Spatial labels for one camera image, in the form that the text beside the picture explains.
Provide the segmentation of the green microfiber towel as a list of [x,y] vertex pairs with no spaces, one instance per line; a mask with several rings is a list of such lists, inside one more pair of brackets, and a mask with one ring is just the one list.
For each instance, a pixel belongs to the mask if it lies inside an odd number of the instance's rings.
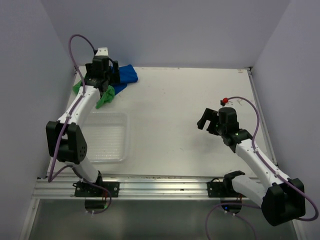
[[[73,92],[77,95],[80,87],[81,87],[82,82],[79,81],[76,83],[73,87],[72,90]],[[108,86],[107,90],[102,94],[102,97],[99,99],[99,101],[96,103],[95,108],[99,109],[101,108],[104,104],[111,103],[116,95],[115,88],[111,85]]]

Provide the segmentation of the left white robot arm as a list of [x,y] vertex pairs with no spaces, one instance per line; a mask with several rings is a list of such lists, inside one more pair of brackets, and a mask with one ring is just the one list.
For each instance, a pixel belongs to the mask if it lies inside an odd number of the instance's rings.
[[119,65],[107,55],[96,54],[91,63],[85,65],[86,74],[81,77],[81,86],[70,107],[56,121],[46,124],[49,155],[52,158],[48,181],[51,182],[57,161],[73,168],[87,181],[86,190],[92,196],[103,193],[104,184],[98,180],[99,171],[87,158],[88,145],[81,126],[92,108],[103,102],[103,97],[112,84],[120,82]]

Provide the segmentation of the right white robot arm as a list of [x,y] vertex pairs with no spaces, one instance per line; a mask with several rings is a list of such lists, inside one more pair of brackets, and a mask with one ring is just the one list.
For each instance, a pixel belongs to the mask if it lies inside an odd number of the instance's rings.
[[260,149],[253,146],[253,137],[239,127],[237,112],[232,107],[218,111],[206,108],[198,129],[209,122],[207,132],[220,136],[223,143],[240,157],[258,177],[259,183],[251,180],[244,172],[237,170],[223,177],[222,189],[227,196],[241,194],[258,207],[272,226],[303,217],[306,213],[305,188],[298,178],[292,179],[275,166]]

